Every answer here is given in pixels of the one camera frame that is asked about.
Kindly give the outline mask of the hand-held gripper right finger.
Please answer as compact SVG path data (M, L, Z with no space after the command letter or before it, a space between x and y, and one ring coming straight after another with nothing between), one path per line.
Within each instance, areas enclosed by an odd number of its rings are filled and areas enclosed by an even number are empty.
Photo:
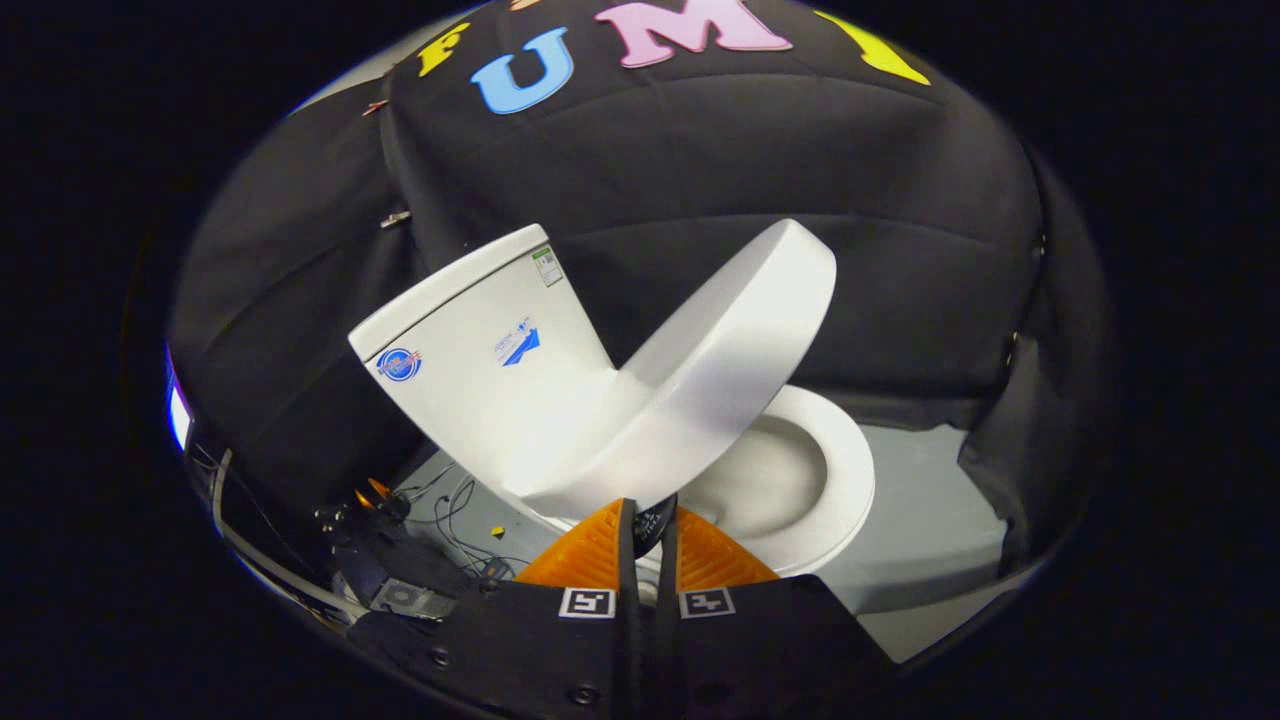
M660 719L851 719L899 676L817 575L786 577L687 509L662 543Z

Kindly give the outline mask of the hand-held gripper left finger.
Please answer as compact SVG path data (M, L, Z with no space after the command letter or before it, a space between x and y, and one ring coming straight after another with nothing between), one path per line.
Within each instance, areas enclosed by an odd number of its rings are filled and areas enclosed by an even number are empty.
M596 511L600 587L475 580L436 621L371 611L353 651L440 719L635 719L641 642L630 498Z

